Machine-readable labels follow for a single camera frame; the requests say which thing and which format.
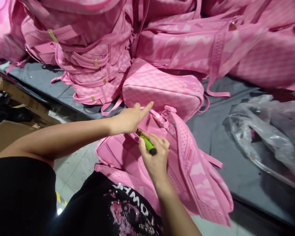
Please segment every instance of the clear plastic bag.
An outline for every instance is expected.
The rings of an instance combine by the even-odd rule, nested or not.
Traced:
[[[295,188],[295,101],[262,95],[229,116],[231,133],[259,168]]]

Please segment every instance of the gray mat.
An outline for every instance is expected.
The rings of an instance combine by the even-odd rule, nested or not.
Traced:
[[[79,104],[72,98],[74,90],[71,87],[62,82],[50,83],[54,77],[63,74],[60,69],[34,62],[26,64],[22,69],[15,68],[10,74],[34,90],[46,94],[91,119],[102,118],[101,106]],[[187,121],[199,148],[223,162],[223,169],[219,172],[233,198],[295,226],[295,190],[254,166],[236,147],[228,133],[226,118],[232,106],[243,102],[244,99],[260,95],[259,88],[224,77],[217,80],[211,90],[228,91],[232,96],[227,99],[210,97],[210,108]],[[122,109],[123,107],[119,107],[109,116],[117,114]]]

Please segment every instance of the green marker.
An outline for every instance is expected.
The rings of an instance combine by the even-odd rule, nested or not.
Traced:
[[[140,137],[143,138],[144,142],[145,142],[145,146],[147,147],[148,152],[154,156],[157,154],[157,151],[155,149],[155,147],[153,146],[153,144],[151,144],[151,142],[142,134],[142,131],[138,129],[138,133],[140,134]]]

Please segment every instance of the pink checkered backpack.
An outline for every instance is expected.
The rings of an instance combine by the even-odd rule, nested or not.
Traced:
[[[34,21],[29,16],[27,16],[22,23],[22,33],[26,38],[27,42],[39,39],[39,35],[37,35],[34,26]],[[26,51],[30,54],[30,56],[34,58],[36,61],[48,65],[57,65],[55,58],[56,45],[56,42],[49,42],[42,43],[41,45],[37,45],[34,47],[29,47],[26,43],[25,48]]]
[[[20,65],[26,55],[25,41],[20,30],[25,16],[19,1],[0,0],[0,60]]]
[[[202,12],[215,17],[233,12],[244,24],[268,27],[230,74],[262,88],[295,90],[295,0],[205,0]]]
[[[157,68],[207,74],[207,93],[229,97],[228,92],[211,92],[210,86],[227,74],[267,31],[261,24],[236,26],[236,22],[239,25],[241,20],[235,16],[150,26],[137,37],[133,56]]]
[[[203,95],[203,86],[190,74],[172,75],[155,68],[146,61],[136,58],[128,72],[122,88],[123,99],[127,107],[136,102],[142,106],[154,101],[153,110],[161,113],[164,105],[175,107],[177,115],[187,121],[194,114],[200,113],[200,107],[206,100],[206,111],[209,101]]]
[[[34,36],[25,36],[28,47],[57,43],[55,60],[65,73],[52,83],[71,85],[78,103],[113,101],[130,66],[132,0],[22,2],[35,27]]]
[[[170,142],[167,174],[190,215],[231,226],[228,216],[233,200],[227,185],[212,164],[222,163],[201,151],[176,109],[165,106],[160,114],[151,110],[139,129],[167,138]],[[102,139],[95,152],[100,163],[95,171],[103,173],[116,187],[136,190],[160,214],[153,183],[144,166],[136,134],[120,134]]]

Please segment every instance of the tiled floor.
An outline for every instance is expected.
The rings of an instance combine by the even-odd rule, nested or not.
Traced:
[[[59,119],[61,122],[68,122],[68,118],[49,113],[50,116]],[[54,170],[56,172],[56,191],[61,197],[69,202],[70,198],[81,188],[84,181],[91,175],[94,170],[94,164],[98,162],[95,155],[95,147],[98,144],[94,142],[89,144],[75,153],[55,161]],[[253,236],[244,227],[232,221],[233,226],[221,226],[212,222],[192,217],[203,236],[223,235],[223,236]]]

